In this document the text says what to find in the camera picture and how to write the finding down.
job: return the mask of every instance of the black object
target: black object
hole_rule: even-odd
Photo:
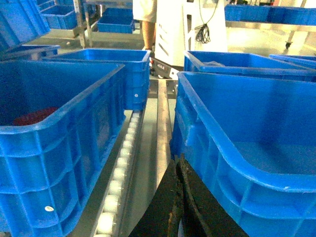
[[[129,235],[130,237],[168,236],[168,222],[176,197],[177,180],[176,165],[172,160],[156,190],[153,200]]]
[[[152,67],[150,73],[152,76],[160,76],[161,78],[172,79],[176,74],[176,71],[183,71],[183,67],[171,66],[156,58],[151,58]]]
[[[197,36],[196,41],[201,43],[209,43],[211,42],[211,38],[209,36],[209,28],[207,24],[204,24],[200,27]]]
[[[245,1],[245,0],[237,0],[237,5],[248,5],[248,1]]]
[[[130,237],[249,237],[226,213],[190,164],[172,160],[142,219]]]
[[[291,45],[292,45],[292,42],[286,42],[285,48],[286,48],[286,49],[289,49]]]

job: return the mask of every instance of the white wall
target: white wall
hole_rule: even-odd
[[[300,7],[302,0],[279,0],[279,6],[296,6]],[[305,4],[306,8],[316,8],[316,0],[307,0]]]

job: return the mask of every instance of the crate handle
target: crate handle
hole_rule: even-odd
[[[197,119],[192,116],[192,112],[196,114],[188,99],[178,96],[176,119],[186,146],[192,146],[196,142],[199,127]]]

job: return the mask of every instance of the person's leg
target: person's leg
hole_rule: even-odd
[[[149,21],[143,21],[143,38],[145,49],[152,50],[153,43],[156,39],[155,23]]]

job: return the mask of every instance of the red object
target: red object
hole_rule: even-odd
[[[13,121],[14,126],[26,126],[40,122],[58,110],[57,107],[49,107],[43,110],[38,110],[27,115],[22,115]]]

